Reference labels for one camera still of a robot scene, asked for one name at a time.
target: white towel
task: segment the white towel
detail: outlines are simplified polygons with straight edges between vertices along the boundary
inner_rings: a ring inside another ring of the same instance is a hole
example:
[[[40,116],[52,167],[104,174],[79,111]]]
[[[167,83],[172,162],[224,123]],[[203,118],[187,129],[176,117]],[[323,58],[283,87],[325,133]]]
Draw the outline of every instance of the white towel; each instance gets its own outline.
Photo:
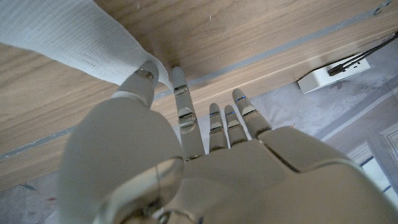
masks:
[[[172,87],[162,63],[92,0],[1,0],[0,42],[118,85],[150,60]]]

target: wooden surface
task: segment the wooden surface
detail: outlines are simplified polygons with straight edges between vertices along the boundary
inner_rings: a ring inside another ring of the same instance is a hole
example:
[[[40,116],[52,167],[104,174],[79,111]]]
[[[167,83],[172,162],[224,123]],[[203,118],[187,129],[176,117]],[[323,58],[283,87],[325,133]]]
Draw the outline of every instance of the wooden surface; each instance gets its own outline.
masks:
[[[179,64],[191,80],[374,9],[381,1],[97,3],[167,67]],[[231,92],[238,86],[255,96],[296,81],[395,30],[393,2],[364,22],[191,87],[195,109],[203,116],[212,102],[232,103]],[[0,154],[76,125],[117,88],[33,52],[0,45],[0,53]],[[152,109],[177,124],[173,96],[155,101]],[[66,138],[1,160],[0,189],[57,169]]]

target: robotic hand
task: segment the robotic hand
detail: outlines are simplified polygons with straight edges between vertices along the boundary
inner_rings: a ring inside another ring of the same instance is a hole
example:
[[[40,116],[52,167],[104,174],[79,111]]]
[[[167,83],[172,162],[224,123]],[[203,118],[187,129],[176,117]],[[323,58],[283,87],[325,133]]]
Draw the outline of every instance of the robotic hand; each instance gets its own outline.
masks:
[[[293,128],[271,130],[239,89],[233,100],[252,140],[227,105],[227,141],[212,104],[205,155],[183,71],[172,78],[182,145],[149,109],[157,69],[146,63],[72,133],[60,223],[398,223],[360,167]]]

